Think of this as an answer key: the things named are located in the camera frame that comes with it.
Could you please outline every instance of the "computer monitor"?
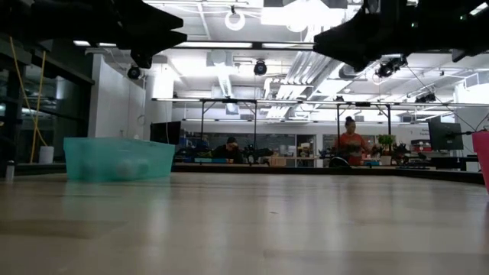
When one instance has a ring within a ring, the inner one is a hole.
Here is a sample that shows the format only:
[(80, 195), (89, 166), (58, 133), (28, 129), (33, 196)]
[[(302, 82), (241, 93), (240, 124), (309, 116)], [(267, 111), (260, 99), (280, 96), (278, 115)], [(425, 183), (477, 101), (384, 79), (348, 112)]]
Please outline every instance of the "computer monitor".
[(181, 121), (152, 123), (150, 141), (178, 145), (180, 143)]
[(459, 123), (430, 122), (428, 127), (433, 150), (464, 150)]

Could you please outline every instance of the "man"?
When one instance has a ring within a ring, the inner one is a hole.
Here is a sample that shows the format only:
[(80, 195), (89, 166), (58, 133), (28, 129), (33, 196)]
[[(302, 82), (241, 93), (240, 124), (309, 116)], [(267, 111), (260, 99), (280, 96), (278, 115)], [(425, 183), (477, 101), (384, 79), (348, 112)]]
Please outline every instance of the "man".
[(226, 144), (217, 147), (212, 152), (214, 158), (233, 160), (233, 163), (243, 163), (243, 155), (238, 148), (238, 142), (234, 137), (228, 137)]

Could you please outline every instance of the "woman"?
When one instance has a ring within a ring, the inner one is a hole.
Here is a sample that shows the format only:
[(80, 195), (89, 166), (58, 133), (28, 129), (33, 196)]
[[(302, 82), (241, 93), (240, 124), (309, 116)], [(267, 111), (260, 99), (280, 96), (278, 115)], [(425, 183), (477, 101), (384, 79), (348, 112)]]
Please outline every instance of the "woman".
[(357, 125), (353, 118), (347, 117), (345, 122), (346, 133), (339, 138), (339, 153), (343, 156), (350, 165), (361, 165), (362, 150), (369, 152), (364, 139), (361, 135), (355, 133)]

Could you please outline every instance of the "green plant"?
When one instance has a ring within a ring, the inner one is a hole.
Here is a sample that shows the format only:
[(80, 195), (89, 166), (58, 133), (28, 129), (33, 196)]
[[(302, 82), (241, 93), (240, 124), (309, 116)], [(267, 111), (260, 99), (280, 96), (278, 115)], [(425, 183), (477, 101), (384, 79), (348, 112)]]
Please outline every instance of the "green plant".
[(390, 156), (389, 146), (396, 142), (395, 137), (392, 134), (379, 134), (378, 136), (379, 144), (382, 144), (381, 155)]
[(393, 144), (396, 140), (392, 134), (379, 134), (378, 137), (379, 144), (384, 145), (385, 147), (389, 147), (389, 145)]

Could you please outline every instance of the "translucent plastic container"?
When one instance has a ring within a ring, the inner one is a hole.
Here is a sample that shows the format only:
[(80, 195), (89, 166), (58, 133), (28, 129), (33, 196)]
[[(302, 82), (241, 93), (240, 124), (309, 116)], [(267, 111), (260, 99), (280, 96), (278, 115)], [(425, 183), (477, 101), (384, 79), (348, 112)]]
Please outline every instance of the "translucent plastic container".
[(472, 144), (481, 164), (482, 175), (484, 176), (486, 189), (489, 193), (489, 131), (473, 133)]
[(175, 146), (119, 137), (66, 137), (69, 180), (125, 181), (168, 176)]

